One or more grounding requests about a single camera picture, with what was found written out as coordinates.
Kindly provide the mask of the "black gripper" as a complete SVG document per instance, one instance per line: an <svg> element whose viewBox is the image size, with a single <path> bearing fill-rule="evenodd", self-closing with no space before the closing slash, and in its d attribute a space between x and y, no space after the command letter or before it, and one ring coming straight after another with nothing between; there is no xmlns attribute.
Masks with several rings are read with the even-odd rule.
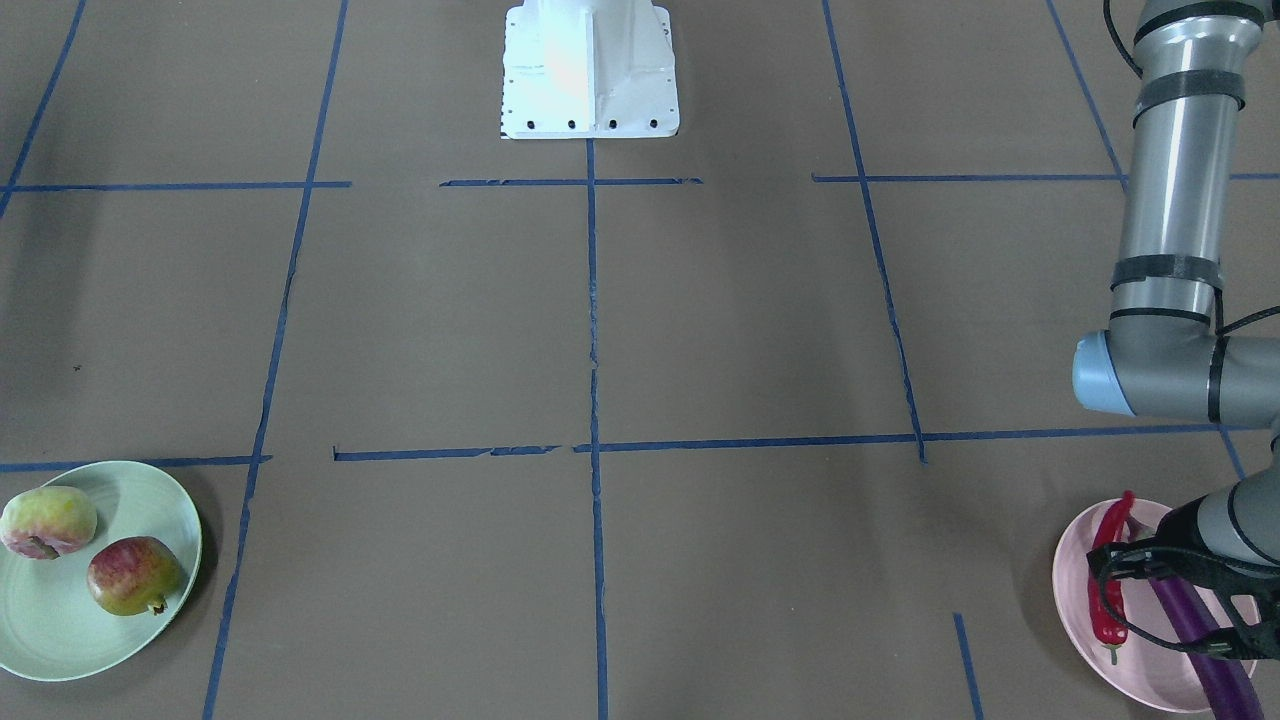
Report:
<svg viewBox="0 0 1280 720"><path fill-rule="evenodd" d="M1130 515L1117 543L1087 552L1087 577L1098 580L1179 580L1210 591L1228 615L1225 628L1194 632L1189 641L1166 641L1128 618L1129 633L1166 650L1222 660L1277 659L1277 568L1231 559L1184 543L1175 527L1152 530Z"/></svg>

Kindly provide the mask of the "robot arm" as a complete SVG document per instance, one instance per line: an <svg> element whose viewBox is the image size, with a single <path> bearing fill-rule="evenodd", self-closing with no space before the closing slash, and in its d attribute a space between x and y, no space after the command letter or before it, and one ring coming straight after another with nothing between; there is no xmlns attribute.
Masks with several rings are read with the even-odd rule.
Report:
<svg viewBox="0 0 1280 720"><path fill-rule="evenodd" d="M1277 341L1222 315L1220 240L1244 70L1275 1L1148 1L1126 60L1140 78L1108 327L1073 361L1082 406L1277 433ZM1277 657L1277 465L1174 509L1153 534L1087 556L1100 583L1183 579L1229 626L1175 650Z"/></svg>

